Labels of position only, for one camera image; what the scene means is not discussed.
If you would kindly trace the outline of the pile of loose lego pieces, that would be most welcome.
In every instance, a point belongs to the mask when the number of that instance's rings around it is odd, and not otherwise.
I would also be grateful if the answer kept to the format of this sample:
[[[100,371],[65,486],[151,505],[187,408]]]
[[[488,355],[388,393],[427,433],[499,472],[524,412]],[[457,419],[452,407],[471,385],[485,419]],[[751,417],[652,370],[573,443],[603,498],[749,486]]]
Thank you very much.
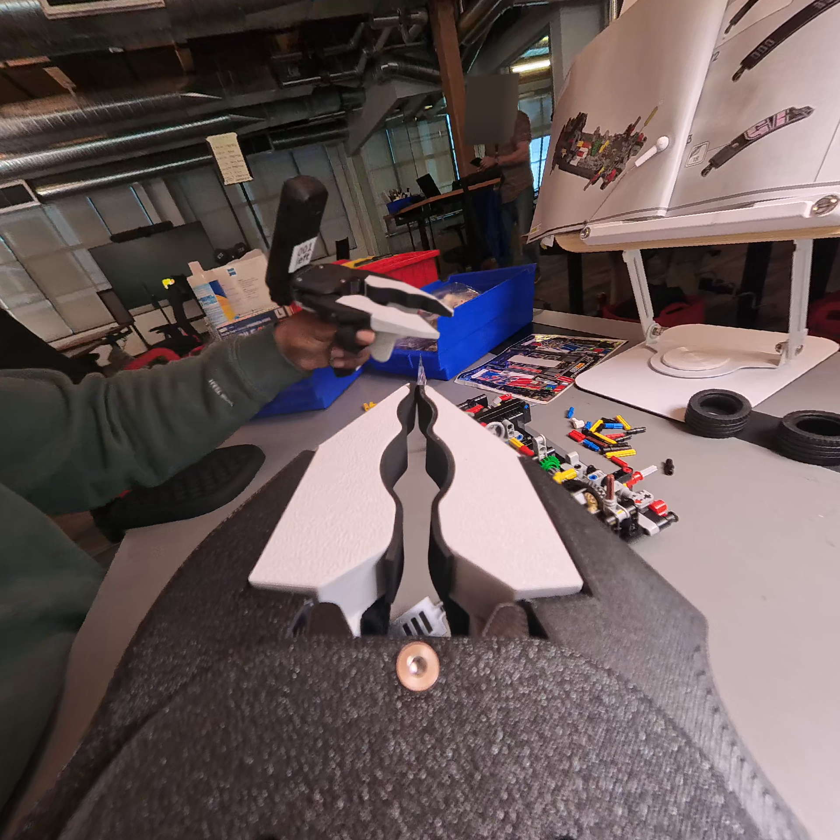
[[[585,458],[596,459],[593,467],[629,486],[656,472],[672,475],[676,469],[650,421],[637,423],[621,414],[588,416],[575,406],[563,410],[563,420],[569,441]]]

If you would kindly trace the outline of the handwritten paper note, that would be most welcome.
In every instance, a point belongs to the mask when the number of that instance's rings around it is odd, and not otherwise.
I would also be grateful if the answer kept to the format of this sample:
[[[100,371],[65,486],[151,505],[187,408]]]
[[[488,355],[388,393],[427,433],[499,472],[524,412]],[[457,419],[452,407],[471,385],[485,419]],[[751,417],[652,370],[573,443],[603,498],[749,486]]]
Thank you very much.
[[[208,135],[205,142],[225,186],[243,185],[254,180],[236,132]]]

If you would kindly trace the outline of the holographic lego sticker sheet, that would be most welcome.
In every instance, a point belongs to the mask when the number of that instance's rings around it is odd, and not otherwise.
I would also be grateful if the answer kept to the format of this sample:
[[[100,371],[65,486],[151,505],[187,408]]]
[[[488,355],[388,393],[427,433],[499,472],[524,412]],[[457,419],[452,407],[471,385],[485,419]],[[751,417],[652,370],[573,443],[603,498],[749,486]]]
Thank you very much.
[[[621,339],[536,333],[463,371],[455,381],[526,402],[547,404],[570,388],[578,375],[625,344]]]

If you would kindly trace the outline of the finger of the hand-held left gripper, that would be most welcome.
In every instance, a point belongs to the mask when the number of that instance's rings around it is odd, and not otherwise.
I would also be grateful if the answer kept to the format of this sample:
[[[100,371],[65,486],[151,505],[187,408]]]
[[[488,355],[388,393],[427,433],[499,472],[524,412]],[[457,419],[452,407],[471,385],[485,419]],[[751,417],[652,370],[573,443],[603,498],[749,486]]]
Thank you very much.
[[[364,295],[375,304],[406,312],[426,312],[451,318],[454,310],[435,296],[400,280],[378,275],[364,278]]]
[[[354,340],[359,331],[368,330],[385,343],[417,339],[436,341],[437,324],[414,308],[379,303],[363,295],[340,296],[334,302],[334,319]]]

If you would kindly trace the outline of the small peeled sticker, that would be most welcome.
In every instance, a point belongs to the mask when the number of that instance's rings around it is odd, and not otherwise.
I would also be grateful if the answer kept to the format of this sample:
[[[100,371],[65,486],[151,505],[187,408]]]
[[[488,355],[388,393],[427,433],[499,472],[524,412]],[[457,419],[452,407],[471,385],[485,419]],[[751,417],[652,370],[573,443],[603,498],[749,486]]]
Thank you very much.
[[[435,427],[436,392],[427,384],[422,359],[416,362],[412,396],[406,471],[395,485],[402,505],[403,571],[392,607],[391,634],[442,637],[449,635],[445,602],[450,562],[438,544],[437,514],[449,464]]]

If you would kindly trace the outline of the person's left forearm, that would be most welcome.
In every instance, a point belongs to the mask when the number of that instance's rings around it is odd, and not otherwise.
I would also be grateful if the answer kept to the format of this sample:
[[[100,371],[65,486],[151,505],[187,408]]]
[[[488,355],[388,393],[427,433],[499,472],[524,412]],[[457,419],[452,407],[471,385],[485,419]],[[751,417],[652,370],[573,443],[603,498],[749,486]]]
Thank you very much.
[[[308,373],[269,329],[197,356],[73,383],[48,370],[2,375],[2,527],[97,508],[204,457]]]

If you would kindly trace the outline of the person's left hand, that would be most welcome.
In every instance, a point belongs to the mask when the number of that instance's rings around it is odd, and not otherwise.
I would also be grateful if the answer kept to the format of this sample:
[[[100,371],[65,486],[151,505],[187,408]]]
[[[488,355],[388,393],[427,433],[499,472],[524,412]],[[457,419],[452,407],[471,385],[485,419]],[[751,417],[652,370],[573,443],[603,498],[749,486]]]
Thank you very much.
[[[369,360],[375,333],[368,329],[358,331],[353,337],[357,350],[350,351],[340,346],[339,331],[337,324],[327,323],[309,311],[300,311],[280,321],[273,337],[278,350],[300,371],[310,373],[329,367],[337,375],[344,375],[358,370]]]

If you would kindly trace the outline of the white book stand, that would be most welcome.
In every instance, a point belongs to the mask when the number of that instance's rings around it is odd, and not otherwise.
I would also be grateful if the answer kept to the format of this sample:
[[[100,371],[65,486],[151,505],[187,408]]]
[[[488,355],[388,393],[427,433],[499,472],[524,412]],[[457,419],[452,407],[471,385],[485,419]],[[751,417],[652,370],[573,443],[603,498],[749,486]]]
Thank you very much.
[[[637,305],[642,341],[576,379],[585,392],[682,421],[689,399],[715,386],[757,405],[837,351],[809,337],[806,316],[814,243],[838,234],[838,189],[681,217],[585,225],[555,240],[580,254],[620,251]],[[711,324],[660,326],[654,317],[642,251],[791,241],[786,333]]]

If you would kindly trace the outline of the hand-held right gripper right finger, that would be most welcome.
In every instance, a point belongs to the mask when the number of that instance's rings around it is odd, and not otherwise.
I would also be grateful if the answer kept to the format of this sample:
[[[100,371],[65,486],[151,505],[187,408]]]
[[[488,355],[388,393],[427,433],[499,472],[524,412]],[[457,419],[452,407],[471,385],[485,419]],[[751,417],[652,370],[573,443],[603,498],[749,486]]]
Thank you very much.
[[[451,634],[469,635],[503,604],[581,594],[537,490],[540,467],[433,388],[418,391],[418,425],[437,486],[428,568]]]

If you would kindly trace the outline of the blue storage bin with label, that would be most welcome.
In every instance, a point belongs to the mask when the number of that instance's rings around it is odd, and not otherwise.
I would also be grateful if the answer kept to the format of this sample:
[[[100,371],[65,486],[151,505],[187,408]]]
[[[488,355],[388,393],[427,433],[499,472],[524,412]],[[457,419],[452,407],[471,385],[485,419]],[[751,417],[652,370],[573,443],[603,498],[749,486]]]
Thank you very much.
[[[361,373],[362,369],[352,372],[337,372],[333,368],[315,370],[308,378],[278,393],[254,419],[324,410],[345,393]]]

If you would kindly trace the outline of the lego instruction booklet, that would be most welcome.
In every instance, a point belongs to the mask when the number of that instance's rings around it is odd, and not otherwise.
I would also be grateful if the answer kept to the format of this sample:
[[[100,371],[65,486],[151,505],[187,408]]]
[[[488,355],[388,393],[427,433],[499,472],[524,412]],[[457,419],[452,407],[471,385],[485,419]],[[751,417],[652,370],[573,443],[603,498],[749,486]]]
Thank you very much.
[[[838,227],[838,2],[633,2],[574,59],[528,240]]]

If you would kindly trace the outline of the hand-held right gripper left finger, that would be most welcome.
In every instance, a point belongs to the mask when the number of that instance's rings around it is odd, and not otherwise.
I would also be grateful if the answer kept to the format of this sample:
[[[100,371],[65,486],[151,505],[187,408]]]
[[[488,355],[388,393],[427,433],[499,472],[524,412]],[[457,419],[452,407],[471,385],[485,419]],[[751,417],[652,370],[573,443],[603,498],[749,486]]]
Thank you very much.
[[[403,572],[403,507],[416,387],[403,385],[320,444],[248,577],[259,590],[306,595],[342,612],[354,636]]]

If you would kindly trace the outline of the background wooden desk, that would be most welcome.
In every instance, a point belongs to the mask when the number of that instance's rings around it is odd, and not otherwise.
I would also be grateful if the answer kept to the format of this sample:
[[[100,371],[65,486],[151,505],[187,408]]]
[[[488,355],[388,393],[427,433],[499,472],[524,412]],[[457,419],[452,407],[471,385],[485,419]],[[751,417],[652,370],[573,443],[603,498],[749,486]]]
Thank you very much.
[[[486,238],[476,214],[476,199],[486,191],[495,191],[503,183],[503,174],[498,166],[478,171],[455,182],[456,189],[426,198],[412,198],[410,203],[402,199],[384,216],[395,225],[408,227],[416,225],[421,250],[433,250],[433,217],[448,211],[460,211],[465,223],[461,253],[465,266],[478,269],[490,257]]]

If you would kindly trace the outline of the black rubber toy tire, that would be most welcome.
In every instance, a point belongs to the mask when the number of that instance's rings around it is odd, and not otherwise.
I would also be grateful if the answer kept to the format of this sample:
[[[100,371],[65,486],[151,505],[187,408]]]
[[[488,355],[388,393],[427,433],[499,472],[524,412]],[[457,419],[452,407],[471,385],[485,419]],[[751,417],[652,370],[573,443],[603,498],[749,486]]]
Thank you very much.
[[[712,388],[689,399],[684,423],[690,432],[704,438],[733,438],[744,430],[752,410],[745,396]]]
[[[775,447],[784,457],[814,466],[839,465],[839,415],[805,409],[784,415]]]

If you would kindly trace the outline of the red storage bin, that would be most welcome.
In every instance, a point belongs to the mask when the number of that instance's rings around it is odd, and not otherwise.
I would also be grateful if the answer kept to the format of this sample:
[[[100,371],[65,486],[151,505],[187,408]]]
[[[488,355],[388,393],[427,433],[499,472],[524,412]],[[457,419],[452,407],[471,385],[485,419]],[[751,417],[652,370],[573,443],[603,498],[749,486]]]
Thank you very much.
[[[423,288],[439,279],[439,250],[412,251],[385,257],[363,257],[336,261],[337,265],[367,270],[390,277],[415,288]]]

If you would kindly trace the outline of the partly built lego car chassis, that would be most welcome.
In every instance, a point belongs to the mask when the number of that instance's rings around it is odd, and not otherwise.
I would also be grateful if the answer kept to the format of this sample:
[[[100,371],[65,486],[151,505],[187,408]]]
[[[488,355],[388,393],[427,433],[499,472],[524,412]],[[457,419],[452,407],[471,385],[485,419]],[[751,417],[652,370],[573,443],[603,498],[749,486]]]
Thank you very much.
[[[530,405],[521,398],[499,395],[489,399],[482,394],[457,407],[540,467],[622,540],[653,537],[679,521],[668,503],[644,486],[649,476],[629,486],[614,474],[594,468],[595,458],[585,458],[578,447],[563,449],[542,434],[532,421]]]

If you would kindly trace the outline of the blue white cardboard box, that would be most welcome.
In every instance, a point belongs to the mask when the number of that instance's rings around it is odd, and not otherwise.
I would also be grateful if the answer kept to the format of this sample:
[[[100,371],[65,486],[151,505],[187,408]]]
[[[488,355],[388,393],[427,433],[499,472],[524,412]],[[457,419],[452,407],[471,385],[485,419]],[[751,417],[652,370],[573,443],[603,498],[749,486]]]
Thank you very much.
[[[293,314],[293,308],[273,301],[266,283],[267,263],[266,253],[255,248],[213,270],[234,313],[225,324],[215,328],[220,338],[245,333],[246,327],[257,327],[260,319],[277,322]]]

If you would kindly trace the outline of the black wall monitor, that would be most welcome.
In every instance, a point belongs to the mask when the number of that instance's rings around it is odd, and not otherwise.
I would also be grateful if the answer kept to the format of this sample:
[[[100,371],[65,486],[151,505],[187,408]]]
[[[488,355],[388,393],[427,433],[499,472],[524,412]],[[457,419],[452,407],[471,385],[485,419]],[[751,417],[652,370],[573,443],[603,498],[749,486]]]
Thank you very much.
[[[200,222],[192,222],[146,237],[111,242],[89,249],[89,254],[122,304],[129,310],[168,302],[165,285],[174,281],[186,300],[194,300],[188,277],[190,264],[216,266],[214,247]]]

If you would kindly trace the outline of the clear bags of lego parts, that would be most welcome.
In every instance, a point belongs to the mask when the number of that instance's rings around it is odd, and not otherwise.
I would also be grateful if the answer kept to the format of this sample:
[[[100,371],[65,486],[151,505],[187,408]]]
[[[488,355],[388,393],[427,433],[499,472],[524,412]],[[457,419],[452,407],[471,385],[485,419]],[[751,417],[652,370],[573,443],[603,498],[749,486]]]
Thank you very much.
[[[456,309],[482,294],[478,289],[456,280],[440,283],[428,293],[450,309]]]

